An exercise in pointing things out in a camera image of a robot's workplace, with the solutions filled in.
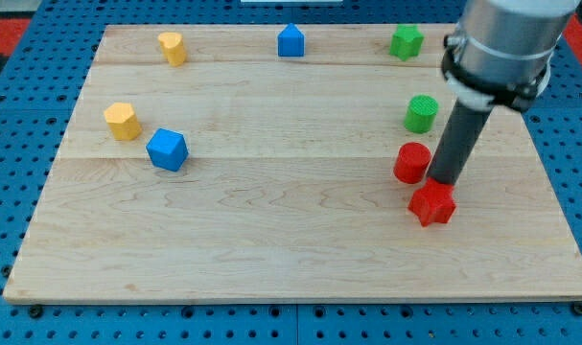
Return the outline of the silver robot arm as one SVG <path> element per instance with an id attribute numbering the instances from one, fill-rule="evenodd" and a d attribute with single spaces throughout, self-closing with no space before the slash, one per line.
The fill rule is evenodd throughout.
<path id="1" fill-rule="evenodd" d="M 444 38 L 441 71 L 467 108 L 525 112 L 547 88 L 550 59 L 578 0 L 469 0 Z"/>

